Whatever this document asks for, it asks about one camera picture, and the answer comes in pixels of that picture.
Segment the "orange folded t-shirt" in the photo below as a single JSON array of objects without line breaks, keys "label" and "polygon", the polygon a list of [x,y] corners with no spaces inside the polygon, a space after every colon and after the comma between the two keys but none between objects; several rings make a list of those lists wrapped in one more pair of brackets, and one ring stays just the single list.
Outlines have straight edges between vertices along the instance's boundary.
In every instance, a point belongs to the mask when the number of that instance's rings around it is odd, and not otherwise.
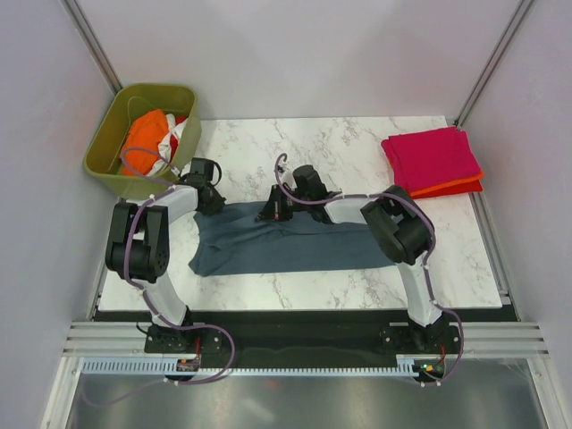
[{"label": "orange folded t-shirt", "polygon": [[448,181],[429,188],[412,191],[409,193],[409,195],[413,199],[423,199],[423,198],[446,197],[446,196],[466,194],[472,192],[481,192],[483,190],[483,186],[481,183],[481,179],[483,178],[483,176],[484,173],[479,172],[474,176],[470,176],[464,179]]}]

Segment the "white and red t-shirt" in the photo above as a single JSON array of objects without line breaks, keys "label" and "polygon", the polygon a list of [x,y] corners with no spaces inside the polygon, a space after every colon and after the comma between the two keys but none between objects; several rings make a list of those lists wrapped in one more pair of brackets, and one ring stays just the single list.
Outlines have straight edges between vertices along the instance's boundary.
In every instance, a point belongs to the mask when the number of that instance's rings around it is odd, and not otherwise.
[{"label": "white and red t-shirt", "polygon": [[167,114],[165,116],[168,131],[163,139],[157,145],[157,154],[159,158],[153,163],[147,176],[153,176],[165,170],[174,158],[177,148],[180,144],[182,133],[187,125],[188,117]]}]

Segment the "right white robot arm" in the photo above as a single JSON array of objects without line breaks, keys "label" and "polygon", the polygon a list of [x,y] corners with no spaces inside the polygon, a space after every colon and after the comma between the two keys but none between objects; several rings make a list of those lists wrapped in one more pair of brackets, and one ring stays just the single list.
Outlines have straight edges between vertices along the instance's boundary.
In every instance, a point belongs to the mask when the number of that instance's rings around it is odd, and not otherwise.
[{"label": "right white robot arm", "polygon": [[286,159],[282,154],[275,161],[276,183],[258,219],[289,221],[296,212],[307,212],[319,223],[367,226],[375,243],[400,272],[408,302],[411,345],[423,352],[432,350],[447,329],[427,265],[436,244],[433,223],[398,185],[378,194],[331,192],[314,166],[306,164],[291,171],[282,165]]}]

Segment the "blue-grey t-shirt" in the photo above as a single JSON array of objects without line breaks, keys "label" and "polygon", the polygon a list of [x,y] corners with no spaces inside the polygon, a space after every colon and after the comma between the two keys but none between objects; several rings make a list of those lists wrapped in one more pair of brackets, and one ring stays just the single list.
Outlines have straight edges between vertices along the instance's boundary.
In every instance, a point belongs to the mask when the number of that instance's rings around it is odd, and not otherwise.
[{"label": "blue-grey t-shirt", "polygon": [[199,243],[189,268],[207,277],[394,265],[364,224],[319,223],[305,212],[285,222],[258,221],[262,206],[261,202],[235,203],[212,216],[195,214]]}]

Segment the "magenta folded t-shirt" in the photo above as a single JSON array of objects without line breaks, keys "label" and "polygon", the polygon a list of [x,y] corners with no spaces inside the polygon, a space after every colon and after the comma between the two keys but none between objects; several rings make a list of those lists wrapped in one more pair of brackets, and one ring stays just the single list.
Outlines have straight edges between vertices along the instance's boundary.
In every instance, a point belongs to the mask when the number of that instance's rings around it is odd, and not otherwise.
[{"label": "magenta folded t-shirt", "polygon": [[381,147],[394,182],[408,194],[482,172],[467,134],[454,127],[393,135]]}]

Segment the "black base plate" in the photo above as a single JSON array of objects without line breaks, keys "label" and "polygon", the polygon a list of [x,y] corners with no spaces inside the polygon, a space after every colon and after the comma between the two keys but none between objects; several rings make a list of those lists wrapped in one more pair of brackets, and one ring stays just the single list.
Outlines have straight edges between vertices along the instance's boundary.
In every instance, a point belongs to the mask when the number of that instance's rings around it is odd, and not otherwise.
[{"label": "black base plate", "polygon": [[98,311],[98,322],[129,323],[151,354],[197,353],[203,367],[241,369],[395,366],[399,355],[452,357],[462,340],[456,322],[515,323],[513,306],[460,309],[425,338],[403,310],[194,311],[195,331],[157,327],[148,311]]}]

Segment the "red folded t-shirt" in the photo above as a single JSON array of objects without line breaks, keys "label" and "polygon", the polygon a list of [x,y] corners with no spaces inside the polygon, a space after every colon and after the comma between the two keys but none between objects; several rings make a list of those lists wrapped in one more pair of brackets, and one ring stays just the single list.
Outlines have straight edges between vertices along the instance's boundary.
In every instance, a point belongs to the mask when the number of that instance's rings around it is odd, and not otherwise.
[{"label": "red folded t-shirt", "polygon": [[452,195],[481,192],[482,190],[482,183],[479,180],[475,180],[456,183],[452,184],[451,186],[442,187],[439,189],[426,189],[423,192],[419,192],[413,195],[413,199],[446,197]]}]

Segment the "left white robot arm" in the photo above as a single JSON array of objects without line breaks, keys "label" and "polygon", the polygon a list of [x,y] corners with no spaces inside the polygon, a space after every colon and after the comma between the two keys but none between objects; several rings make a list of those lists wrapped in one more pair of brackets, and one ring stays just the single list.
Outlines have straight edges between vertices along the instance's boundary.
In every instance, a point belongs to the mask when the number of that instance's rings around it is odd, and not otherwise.
[{"label": "left white robot arm", "polygon": [[225,198],[215,185],[221,178],[217,162],[194,158],[189,171],[163,192],[114,206],[105,266],[135,288],[147,304],[151,313],[151,325],[144,331],[147,353],[187,352],[199,343],[191,312],[167,273],[170,225],[191,212],[220,213]]}]

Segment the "olive green plastic bin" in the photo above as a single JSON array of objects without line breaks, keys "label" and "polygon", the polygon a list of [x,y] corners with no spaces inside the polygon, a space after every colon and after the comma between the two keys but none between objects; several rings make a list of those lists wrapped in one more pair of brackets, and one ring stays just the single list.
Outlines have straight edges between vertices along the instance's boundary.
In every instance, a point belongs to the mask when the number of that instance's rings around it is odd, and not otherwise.
[{"label": "olive green plastic bin", "polygon": [[201,137],[196,104],[194,91],[182,85],[138,83],[123,88],[108,108],[84,156],[86,173],[118,198],[141,200],[163,192],[168,182],[177,181],[177,175],[168,168],[157,175],[161,183],[122,174],[120,154],[128,130],[135,120],[156,109],[186,117],[188,120],[172,159],[172,164],[180,170],[195,155]]}]

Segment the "orange t-shirt in bin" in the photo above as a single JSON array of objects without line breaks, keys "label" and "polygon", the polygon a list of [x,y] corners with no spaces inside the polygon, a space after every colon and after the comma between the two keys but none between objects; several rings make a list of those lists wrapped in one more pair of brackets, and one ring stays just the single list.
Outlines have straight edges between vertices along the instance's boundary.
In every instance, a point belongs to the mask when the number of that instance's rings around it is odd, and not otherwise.
[{"label": "orange t-shirt in bin", "polygon": [[133,176],[139,172],[145,176],[160,172],[166,162],[172,160],[172,125],[174,116],[160,109],[150,111],[130,126],[122,152],[132,167],[123,167],[122,174]]}]

